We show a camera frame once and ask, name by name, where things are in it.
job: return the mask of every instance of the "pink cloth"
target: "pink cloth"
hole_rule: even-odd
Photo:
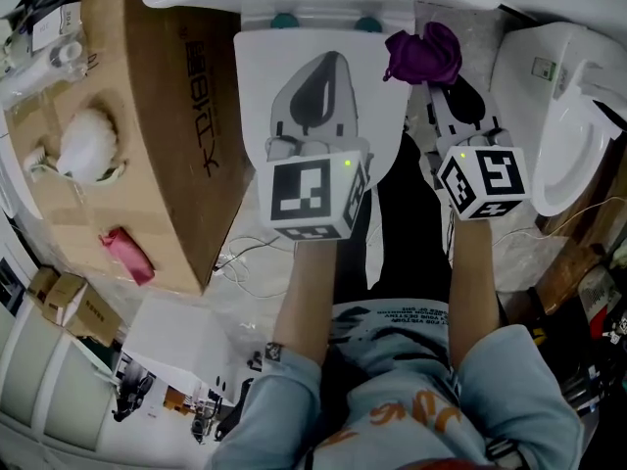
[[[155,269],[144,252],[123,228],[115,228],[106,237],[99,235],[104,248],[126,267],[138,286],[155,278]]]

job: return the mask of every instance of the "wire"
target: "wire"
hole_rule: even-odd
[[[229,282],[237,285],[237,287],[239,287],[242,291],[244,291],[245,293],[251,295],[253,298],[256,298],[258,300],[271,300],[272,298],[278,298],[279,296],[283,296],[285,293],[287,293],[287,289],[285,291],[282,291],[280,293],[277,294],[269,294],[269,295],[265,295],[265,296],[260,296],[258,294],[253,293],[252,291],[249,291],[248,289],[246,289],[243,285],[242,282],[245,281],[241,281],[239,280],[239,278],[237,277],[237,271],[235,270],[235,268],[233,268],[232,266],[229,266],[230,269],[233,270],[233,274],[235,275],[235,280],[233,280],[232,278],[229,278],[226,276],[226,274],[224,274],[224,278],[226,280],[228,280]]]
[[[553,237],[559,230],[561,230],[564,226],[566,226],[568,223],[570,223],[576,217],[579,217],[584,212],[589,211],[590,209],[593,209],[593,208],[604,206],[605,204],[607,204],[608,202],[610,202],[612,200],[619,200],[621,202],[627,203],[627,200],[625,198],[623,198],[623,197],[609,197],[607,200],[604,200],[603,202],[600,202],[598,204],[594,204],[592,206],[588,206],[585,209],[583,209],[582,211],[577,212],[572,217],[570,217],[566,222],[564,222],[561,226],[558,226],[555,230],[553,230],[549,235],[544,235],[542,237],[537,237],[537,236],[532,235],[531,233],[527,233],[525,231],[525,230],[533,230],[533,229],[535,229],[535,226],[530,226],[530,227],[527,227],[527,228],[520,228],[518,230],[513,230],[513,231],[510,231],[509,233],[505,234],[497,242],[492,244],[492,247],[498,246],[499,244],[501,244],[501,242],[504,239],[506,239],[507,237],[509,237],[511,235],[525,235],[525,236],[531,237],[532,239],[535,239],[535,240],[547,240],[547,239]]]
[[[262,247],[270,247],[273,248],[277,251],[281,251],[282,253],[287,253],[287,254],[291,254],[292,256],[294,255],[294,250],[286,250],[286,249],[281,249],[280,247],[277,246],[273,246],[272,244],[274,242],[276,242],[278,239],[280,238],[280,236],[275,237],[274,239],[272,239],[269,242],[264,242],[261,239],[258,239],[257,237],[251,237],[248,235],[242,236],[242,237],[237,237],[232,239],[227,246],[228,249],[228,253],[230,256],[233,256],[232,259],[230,259],[229,261],[225,262],[222,266],[220,266],[218,269],[222,269],[224,267],[229,267],[231,270],[233,270],[233,274],[235,275],[235,279],[230,278],[229,276],[226,275],[226,273],[224,273],[224,278],[226,280],[228,280],[229,282],[231,282],[232,284],[237,285],[237,287],[239,287],[242,291],[244,291],[246,294],[252,296],[253,298],[256,298],[258,300],[270,300],[272,298],[278,298],[279,296],[283,296],[285,293],[287,293],[287,289],[281,293],[277,293],[277,294],[271,294],[271,295],[266,295],[266,296],[260,296],[258,294],[253,293],[252,291],[250,291],[249,289],[247,289],[246,287],[244,287],[242,284],[244,282],[246,282],[247,280],[249,280],[250,278],[250,274],[251,271],[248,268],[248,266],[241,260],[239,259],[244,253],[248,253],[250,251],[253,251],[254,249],[258,249],[258,248],[262,248]],[[250,248],[245,249],[244,251],[242,251],[241,253],[237,254],[237,255],[233,255],[232,251],[231,251],[231,244],[235,241],[238,240],[254,240],[256,242],[260,242],[261,244],[258,246],[252,246]],[[239,264],[242,265],[242,267],[246,270],[246,274],[247,277],[244,280],[240,280],[239,276],[237,275],[237,270],[231,265],[232,262],[237,261]]]
[[[214,271],[219,271],[219,270],[222,270],[225,266],[230,265],[230,264],[231,264],[231,263],[233,263],[236,259],[239,259],[239,258],[240,258],[241,256],[243,256],[244,254],[249,253],[249,252],[253,251],[254,249],[259,249],[259,248],[262,248],[262,247],[272,247],[272,244],[273,244],[274,242],[276,242],[279,238],[280,238],[280,236],[276,236],[276,237],[274,237],[272,240],[270,240],[269,242],[264,242],[263,240],[260,240],[260,239],[255,238],[255,237],[238,237],[238,238],[236,238],[236,239],[231,240],[231,241],[228,243],[228,253],[229,253],[229,255],[230,255],[230,256],[232,256],[232,258],[231,258],[231,259],[229,259],[228,261],[224,262],[224,263],[223,263],[223,264],[221,264],[220,266],[216,266],[216,267],[214,267]],[[252,247],[249,247],[249,248],[247,248],[247,249],[244,249],[244,251],[242,251],[241,253],[239,253],[237,256],[234,256],[234,255],[233,255],[233,253],[231,252],[231,248],[230,248],[231,243],[232,243],[232,242],[234,242],[234,241],[236,241],[236,240],[243,240],[243,239],[252,239],[252,240],[256,240],[256,241],[258,241],[258,242],[261,242],[261,244],[260,244],[260,245],[258,245],[258,246],[252,246]]]

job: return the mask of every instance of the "white cable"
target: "white cable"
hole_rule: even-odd
[[[256,298],[258,300],[271,300],[272,298],[278,298],[279,296],[283,296],[285,293],[287,293],[287,289],[285,291],[283,291],[282,293],[277,293],[277,294],[270,294],[267,296],[260,296],[258,294],[255,294],[251,291],[249,291],[248,289],[246,289],[243,285],[242,282],[240,282],[239,278],[237,278],[237,271],[235,270],[235,268],[233,268],[232,265],[228,264],[227,266],[229,266],[232,270],[233,270],[233,274],[235,275],[235,280],[233,280],[232,278],[229,278],[226,276],[226,273],[224,273],[224,278],[226,280],[228,280],[229,282],[231,282],[232,284],[236,284],[237,287],[239,287],[242,291],[244,291],[245,293],[251,295],[253,298]]]
[[[572,217],[570,217],[565,223],[563,223],[561,226],[558,226],[555,230],[553,230],[549,235],[543,235],[542,237],[537,237],[537,236],[532,235],[531,233],[527,233],[525,231],[525,230],[533,230],[533,229],[535,229],[535,226],[530,226],[528,228],[520,228],[519,230],[513,230],[513,231],[510,231],[509,233],[505,234],[497,242],[492,244],[492,247],[498,246],[499,244],[501,244],[501,242],[504,239],[506,239],[507,237],[509,237],[511,235],[525,235],[527,237],[531,237],[534,240],[547,240],[547,239],[553,237],[559,230],[561,230],[568,223],[570,223],[570,221],[572,221],[576,217],[580,216],[584,212],[589,211],[590,209],[593,209],[593,208],[597,208],[597,207],[603,206],[603,205],[607,204],[609,201],[612,201],[612,200],[619,200],[621,202],[627,203],[627,200],[625,200],[623,197],[609,197],[607,200],[604,200],[603,202],[600,202],[598,204],[593,204],[592,206],[588,206],[585,209],[583,209],[582,211],[577,212]]]
[[[382,223],[382,222],[380,222],[380,223],[379,223],[379,225],[378,225],[376,228],[374,228],[374,231],[373,231],[372,233],[370,233],[370,236],[369,236],[369,237],[368,237],[368,239],[365,241],[365,244],[366,244],[367,246],[369,246],[369,245],[370,245],[370,241],[371,241],[371,240],[372,240],[372,238],[376,235],[376,232],[377,232],[377,231],[379,231],[379,230],[381,229],[381,227],[382,227],[382,226],[383,226],[383,223]]]
[[[278,298],[279,296],[283,296],[285,293],[287,293],[287,289],[285,291],[283,291],[282,293],[278,293],[278,294],[273,294],[273,295],[267,295],[267,296],[260,296],[257,295],[255,293],[253,293],[252,291],[248,290],[247,288],[245,288],[242,284],[244,282],[247,282],[250,279],[250,275],[251,275],[251,271],[248,268],[248,266],[244,263],[244,261],[241,258],[238,258],[238,256],[240,255],[235,255],[233,254],[233,252],[231,251],[231,244],[235,241],[238,240],[254,240],[256,242],[259,242],[260,244],[263,244],[262,246],[259,247],[259,249],[263,249],[265,247],[271,247],[277,251],[280,251],[282,253],[287,253],[287,254],[294,254],[294,250],[286,250],[286,249],[281,249],[280,247],[274,246],[272,244],[268,244],[267,242],[258,239],[257,237],[251,237],[250,235],[243,235],[241,237],[236,237],[232,240],[229,241],[228,245],[227,245],[227,250],[228,250],[228,255],[230,256],[230,259],[232,259],[232,261],[228,261],[228,264],[226,264],[224,266],[224,268],[226,267],[230,267],[233,270],[233,274],[235,275],[235,280],[233,280],[232,278],[228,277],[226,275],[226,272],[224,272],[224,278],[226,280],[228,280],[230,283],[237,285],[237,287],[239,287],[242,291],[244,291],[245,293],[249,294],[250,296],[252,296],[253,298],[256,298],[258,300],[270,300],[272,298]],[[237,275],[237,270],[235,269],[235,267],[233,266],[234,263],[239,263],[241,264],[244,269],[246,270],[247,273],[247,277],[245,280],[240,280],[238,275]]]

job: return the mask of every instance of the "light blue t-shirt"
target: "light blue t-shirt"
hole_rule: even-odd
[[[209,468],[393,470],[448,458],[578,467],[581,423],[523,326],[481,340],[457,374],[448,360],[443,303],[337,305],[330,342],[372,378],[350,391],[343,429],[315,448],[303,447],[320,414],[320,367],[277,350],[274,359],[266,354],[241,422]]]

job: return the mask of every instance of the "cardboard box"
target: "cardboard box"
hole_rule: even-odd
[[[119,136],[107,186],[47,174],[29,187],[72,267],[129,279],[98,235],[122,226],[155,267],[151,285],[201,294],[250,180],[243,147],[233,36],[235,14],[149,9],[141,0],[81,0],[89,71],[57,83],[8,116],[19,160],[61,135],[85,107]]]
[[[59,275],[54,268],[49,266],[42,266],[32,277],[26,292],[39,309],[43,309],[46,297],[57,280],[59,280]]]
[[[42,314],[70,334],[93,338],[108,347],[120,328],[120,316],[82,277],[64,273],[48,294]]]

